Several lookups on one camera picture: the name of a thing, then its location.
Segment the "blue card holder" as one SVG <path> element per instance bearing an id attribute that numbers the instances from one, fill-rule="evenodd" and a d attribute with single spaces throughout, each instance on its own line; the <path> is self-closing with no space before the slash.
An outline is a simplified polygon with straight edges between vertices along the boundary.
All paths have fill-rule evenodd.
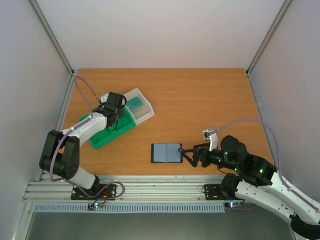
<path id="1" fill-rule="evenodd" d="M 183 163 L 180 153 L 181 143 L 152 143 L 150 162 L 152 164 L 178 164 Z"/>

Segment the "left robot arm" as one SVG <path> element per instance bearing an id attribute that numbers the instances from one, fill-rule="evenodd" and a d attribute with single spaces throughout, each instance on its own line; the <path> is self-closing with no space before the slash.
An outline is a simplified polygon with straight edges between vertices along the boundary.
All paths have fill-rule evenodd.
<path id="1" fill-rule="evenodd" d="M 80 147 L 98 132 L 117 127 L 126 104 L 124 95 L 110 92 L 106 101 L 91 110 L 84 120 L 63 131 L 51 130 L 39 160 L 40 169 L 49 173 L 51 181 L 65 180 L 89 199 L 96 199 L 103 188 L 99 177 L 80 166 Z"/>

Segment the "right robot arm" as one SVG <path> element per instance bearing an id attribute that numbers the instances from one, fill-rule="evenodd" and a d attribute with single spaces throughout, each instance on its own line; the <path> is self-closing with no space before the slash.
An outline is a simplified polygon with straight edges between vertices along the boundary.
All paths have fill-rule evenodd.
<path id="1" fill-rule="evenodd" d="M 218 143 L 216 136 L 210 136 L 209 140 L 178 151 L 193 167 L 201 163 L 203 168 L 216 165 L 233 170 L 220 184 L 225 198 L 249 201 L 288 222 L 296 234 L 308 240 L 320 238 L 319 202 L 281 177 L 272 163 L 250 154 L 237 138 L 228 135 Z"/>

